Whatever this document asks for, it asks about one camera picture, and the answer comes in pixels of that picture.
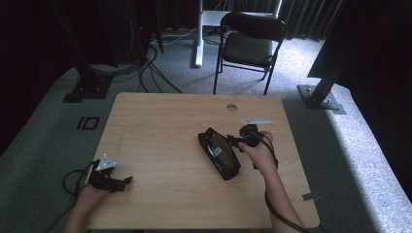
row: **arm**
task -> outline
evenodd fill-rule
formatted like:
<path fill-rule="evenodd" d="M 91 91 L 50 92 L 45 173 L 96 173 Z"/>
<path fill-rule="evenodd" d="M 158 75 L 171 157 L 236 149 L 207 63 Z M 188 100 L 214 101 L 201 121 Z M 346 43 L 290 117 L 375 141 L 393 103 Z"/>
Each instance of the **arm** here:
<path fill-rule="evenodd" d="M 273 140 L 272 134 L 268 132 L 262 133 L 264 133 L 265 136 L 263 137 L 263 140 L 268 145 L 271 145 L 271 141 Z M 242 149 L 247 155 L 249 155 L 255 165 L 259 168 L 259 171 L 264 178 L 267 197 L 276 212 L 289 221 L 301 227 L 304 227 L 302 220 L 300 219 L 299 215 L 292 205 L 288 193 L 285 191 L 285 187 L 282 183 L 278 171 L 276 170 L 273 156 L 266 145 L 259 143 L 256 147 L 251 148 L 243 143 L 239 143 L 239 148 Z M 272 213 L 270 213 L 270 218 L 272 221 L 273 232 L 298 232 L 297 230 L 283 223 Z"/>
<path fill-rule="evenodd" d="M 86 232 L 88 218 L 93 211 L 103 202 L 109 191 L 99 190 L 91 185 L 84 187 L 78 197 L 69 219 L 64 228 L 64 233 Z"/>

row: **white tag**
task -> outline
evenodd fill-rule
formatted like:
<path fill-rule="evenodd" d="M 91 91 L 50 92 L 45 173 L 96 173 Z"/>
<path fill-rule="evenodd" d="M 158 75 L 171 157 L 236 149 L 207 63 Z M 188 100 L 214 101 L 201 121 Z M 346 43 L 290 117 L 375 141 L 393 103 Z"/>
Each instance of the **white tag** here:
<path fill-rule="evenodd" d="M 270 123 L 272 120 L 268 118 L 257 118 L 257 117 L 252 117 L 250 119 L 242 119 L 242 123 L 244 124 L 258 124 L 258 123 Z"/>
<path fill-rule="evenodd" d="M 96 171 L 101 171 L 105 170 L 111 167 L 115 167 L 116 162 L 113 161 L 110 157 L 108 157 L 106 154 L 103 155 L 102 159 L 99 162 L 99 165 L 96 168 Z"/>

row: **table top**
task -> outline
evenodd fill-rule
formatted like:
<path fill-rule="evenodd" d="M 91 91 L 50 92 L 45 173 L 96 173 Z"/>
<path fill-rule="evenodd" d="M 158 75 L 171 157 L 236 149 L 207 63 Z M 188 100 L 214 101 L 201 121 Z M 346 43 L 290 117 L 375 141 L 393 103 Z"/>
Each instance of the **table top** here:
<path fill-rule="evenodd" d="M 273 134 L 280 176 L 305 226 L 318 226 L 314 201 L 302 198 L 311 191 L 279 97 L 121 93 L 95 158 L 107 154 L 117 162 L 112 178 L 133 181 L 96 210 L 89 229 L 271 227 L 263 177 L 249 157 L 234 148 L 242 167 L 224 181 L 197 140 L 209 127 L 239 137 L 251 117 L 271 119 L 258 129 Z"/>

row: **white desk leg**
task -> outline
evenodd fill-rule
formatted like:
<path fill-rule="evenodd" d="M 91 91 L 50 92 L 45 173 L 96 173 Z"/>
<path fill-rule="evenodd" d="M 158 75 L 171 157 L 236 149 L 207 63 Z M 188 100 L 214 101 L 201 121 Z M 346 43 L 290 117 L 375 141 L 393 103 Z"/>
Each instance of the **white desk leg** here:
<path fill-rule="evenodd" d="M 202 22 L 202 15 L 203 15 L 203 0 L 199 0 L 199 19 L 198 19 L 198 31 L 199 36 L 197 38 L 197 51 L 196 51 L 196 66 L 201 67 L 203 61 L 203 22 Z"/>

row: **right hand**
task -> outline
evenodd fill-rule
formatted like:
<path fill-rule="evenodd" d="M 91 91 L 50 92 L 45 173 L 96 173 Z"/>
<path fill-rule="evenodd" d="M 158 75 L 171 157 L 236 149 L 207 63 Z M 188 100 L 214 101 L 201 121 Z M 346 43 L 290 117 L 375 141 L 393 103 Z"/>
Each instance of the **right hand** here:
<path fill-rule="evenodd" d="M 267 145 L 272 146 L 272 134 L 264 131 L 261 133 L 265 136 L 262 137 L 263 141 L 266 142 Z M 263 176 L 276 172 L 275 160 L 269 148 L 264 143 L 260 142 L 254 148 L 251 148 L 244 143 L 239 143 L 239 148 L 249 155 L 252 162 L 258 167 Z"/>

